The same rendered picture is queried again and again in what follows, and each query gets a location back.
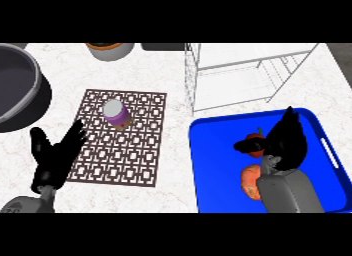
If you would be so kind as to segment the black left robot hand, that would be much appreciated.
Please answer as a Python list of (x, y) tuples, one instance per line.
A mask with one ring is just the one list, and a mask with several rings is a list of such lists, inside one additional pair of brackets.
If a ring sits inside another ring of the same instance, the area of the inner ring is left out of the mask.
[(37, 162), (31, 191), (39, 193), (44, 186), (59, 189), (65, 183), (72, 162), (85, 142), (82, 123), (76, 120), (62, 140), (50, 144), (44, 131), (34, 127), (29, 130), (31, 155)]

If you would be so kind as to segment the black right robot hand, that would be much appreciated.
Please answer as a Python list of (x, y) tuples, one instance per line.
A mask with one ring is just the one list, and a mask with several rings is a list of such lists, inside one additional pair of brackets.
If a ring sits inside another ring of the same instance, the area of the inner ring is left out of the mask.
[(262, 155), (279, 157), (274, 164), (277, 171), (296, 169), (307, 155), (307, 141), (302, 133), (299, 115), (288, 107), (264, 138), (249, 138), (233, 144), (233, 149), (243, 153), (262, 152)]

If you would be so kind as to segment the red bell pepper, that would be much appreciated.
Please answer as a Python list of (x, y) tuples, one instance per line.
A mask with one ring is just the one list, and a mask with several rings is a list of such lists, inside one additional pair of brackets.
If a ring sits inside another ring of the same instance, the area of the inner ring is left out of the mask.
[[(264, 138), (264, 136), (261, 135), (261, 128), (257, 127), (257, 132), (255, 133), (251, 133), (246, 135), (245, 139), (252, 139), (252, 138)], [(248, 155), (252, 157), (252, 158), (259, 158), (262, 156), (262, 151), (264, 150), (259, 150), (259, 151), (255, 151), (255, 152), (249, 152)]]

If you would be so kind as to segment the blue plastic tray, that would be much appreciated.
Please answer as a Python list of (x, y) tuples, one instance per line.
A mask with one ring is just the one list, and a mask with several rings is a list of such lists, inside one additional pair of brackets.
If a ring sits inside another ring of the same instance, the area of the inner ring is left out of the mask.
[[(352, 212), (352, 182), (313, 112), (298, 108), (307, 141), (299, 170), (307, 175), (329, 213)], [(240, 189), (240, 170), (259, 162), (233, 149), (254, 132), (267, 133), (283, 110), (196, 119), (189, 126), (189, 147), (196, 206), (200, 213), (262, 213), (262, 204)]]

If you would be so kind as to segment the brown patterned placemat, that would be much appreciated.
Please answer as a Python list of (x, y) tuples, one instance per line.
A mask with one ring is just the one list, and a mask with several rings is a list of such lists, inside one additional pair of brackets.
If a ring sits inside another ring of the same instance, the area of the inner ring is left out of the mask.
[[(118, 131), (101, 114), (116, 99), (127, 107), (130, 126)], [(72, 163), (69, 182), (153, 187), (166, 94), (87, 89), (75, 119), (82, 122), (87, 141)]]

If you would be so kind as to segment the orange sweet potato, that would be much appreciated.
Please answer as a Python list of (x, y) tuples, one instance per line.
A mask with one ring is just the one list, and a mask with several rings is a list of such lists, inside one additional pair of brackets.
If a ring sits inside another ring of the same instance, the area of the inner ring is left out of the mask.
[(259, 166), (249, 165), (240, 171), (240, 189), (252, 200), (259, 200), (259, 193), (257, 188), (257, 178), (259, 177)]

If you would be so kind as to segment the purple can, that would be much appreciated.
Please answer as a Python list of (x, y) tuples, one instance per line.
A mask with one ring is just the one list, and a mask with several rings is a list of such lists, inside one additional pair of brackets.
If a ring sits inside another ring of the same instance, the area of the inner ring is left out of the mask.
[(131, 117), (125, 105), (116, 99), (110, 99), (104, 102), (101, 107), (101, 114), (106, 122), (116, 130), (122, 130), (128, 127)]

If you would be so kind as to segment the large grey pot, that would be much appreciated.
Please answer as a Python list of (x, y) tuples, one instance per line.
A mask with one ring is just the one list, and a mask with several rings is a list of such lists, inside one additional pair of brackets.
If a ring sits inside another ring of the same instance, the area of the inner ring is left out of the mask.
[(17, 46), (0, 43), (0, 133), (29, 126), (50, 100), (50, 84), (35, 59)]

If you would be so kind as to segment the grey potted plant pot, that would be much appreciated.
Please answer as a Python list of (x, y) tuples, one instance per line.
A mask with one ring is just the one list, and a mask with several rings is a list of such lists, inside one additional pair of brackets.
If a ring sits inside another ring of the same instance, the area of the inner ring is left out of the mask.
[(85, 44), (93, 57), (100, 61), (116, 61), (131, 52), (133, 43), (104, 43), (96, 45), (91, 43)]

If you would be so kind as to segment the dark grey appliance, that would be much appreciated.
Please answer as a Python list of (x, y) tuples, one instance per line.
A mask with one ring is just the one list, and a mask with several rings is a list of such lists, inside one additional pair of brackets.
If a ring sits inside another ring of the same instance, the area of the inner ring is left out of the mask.
[(184, 43), (140, 43), (144, 51), (183, 51)]

